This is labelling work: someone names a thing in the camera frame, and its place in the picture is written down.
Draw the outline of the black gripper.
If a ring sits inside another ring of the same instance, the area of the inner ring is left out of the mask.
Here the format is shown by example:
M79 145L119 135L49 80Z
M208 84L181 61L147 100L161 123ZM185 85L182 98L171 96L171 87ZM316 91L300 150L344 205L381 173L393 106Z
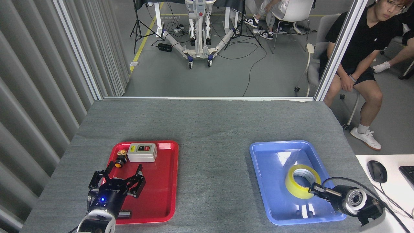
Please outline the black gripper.
M111 179L109 174L114 167L114 161L102 171L95 171L89 183L89 190L98 190L97 196L89 207L89 211L103 210L111 214L119 214L127 195L138 198L143 190L146 179L143 176L143 165L139 164L136 173L129 178ZM104 178L105 182L99 187L99 182Z
M337 185L330 189L318 183L312 183L309 187L309 193L322 199L330 199L330 203L335 211L348 213L346 202L344 202L348 189L349 187L346 185Z

